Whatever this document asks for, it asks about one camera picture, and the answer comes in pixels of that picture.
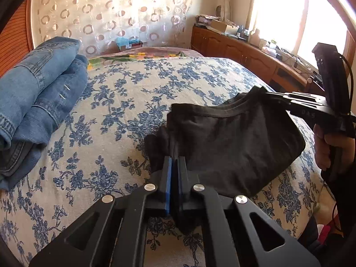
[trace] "human hand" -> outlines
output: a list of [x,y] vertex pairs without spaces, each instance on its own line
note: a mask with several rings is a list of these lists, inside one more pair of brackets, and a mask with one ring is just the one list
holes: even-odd
[[315,162],[316,165],[326,170],[331,165],[330,146],[341,147],[342,157],[341,166],[338,173],[346,172],[355,157],[355,140],[342,134],[325,134],[319,125],[314,125],[314,141],[315,141]]

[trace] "wooden slats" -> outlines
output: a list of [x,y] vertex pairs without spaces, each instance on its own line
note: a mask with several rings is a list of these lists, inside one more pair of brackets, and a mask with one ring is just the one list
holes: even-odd
[[26,0],[20,5],[0,34],[0,77],[33,49],[28,35],[30,3]]

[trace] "floral bedsheet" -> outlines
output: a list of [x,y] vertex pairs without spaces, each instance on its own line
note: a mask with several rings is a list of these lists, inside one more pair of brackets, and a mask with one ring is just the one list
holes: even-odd
[[[0,192],[0,235],[24,266],[105,194],[129,195],[150,177],[144,137],[173,102],[219,105],[263,81],[222,58],[159,58],[95,65],[77,105],[36,167]],[[313,133],[292,117],[306,148],[252,200],[298,237],[322,189]],[[205,266],[201,230],[184,236],[170,218],[151,218],[145,266]]]

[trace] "blue strip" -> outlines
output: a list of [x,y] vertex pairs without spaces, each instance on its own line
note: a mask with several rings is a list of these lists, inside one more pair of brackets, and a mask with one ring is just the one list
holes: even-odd
[[172,159],[170,158],[168,164],[168,172],[167,172],[167,185],[166,185],[166,215],[170,214],[170,180],[172,178]]

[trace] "folded black garment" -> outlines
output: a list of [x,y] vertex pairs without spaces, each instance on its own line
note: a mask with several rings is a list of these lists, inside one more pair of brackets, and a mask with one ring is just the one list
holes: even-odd
[[145,138],[151,171],[162,169],[164,156],[184,156],[188,171],[219,194],[257,194],[305,148],[297,126],[265,92],[254,86],[213,107],[172,104],[167,126]]

